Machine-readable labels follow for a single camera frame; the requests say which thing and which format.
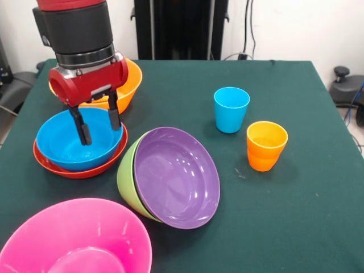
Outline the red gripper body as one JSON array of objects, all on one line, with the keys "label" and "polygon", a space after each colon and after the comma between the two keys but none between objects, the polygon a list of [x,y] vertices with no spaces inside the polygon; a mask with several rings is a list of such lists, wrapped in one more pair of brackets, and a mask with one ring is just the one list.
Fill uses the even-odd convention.
[{"label": "red gripper body", "polygon": [[115,91],[128,78],[126,58],[115,53],[114,62],[95,67],[65,69],[56,66],[49,71],[49,83],[59,100],[69,106],[78,106]]}]

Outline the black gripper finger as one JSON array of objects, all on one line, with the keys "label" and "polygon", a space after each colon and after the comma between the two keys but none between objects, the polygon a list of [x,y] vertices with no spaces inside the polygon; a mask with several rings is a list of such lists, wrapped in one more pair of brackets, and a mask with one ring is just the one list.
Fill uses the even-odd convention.
[{"label": "black gripper finger", "polygon": [[75,122],[81,144],[84,146],[91,145],[92,139],[90,136],[89,128],[88,125],[84,122],[78,106],[71,107],[68,105],[68,110]]},{"label": "black gripper finger", "polygon": [[121,128],[121,122],[119,118],[118,105],[117,105],[117,93],[116,91],[112,91],[109,94],[108,104],[109,104],[109,118],[111,122],[112,129],[117,131]]}]

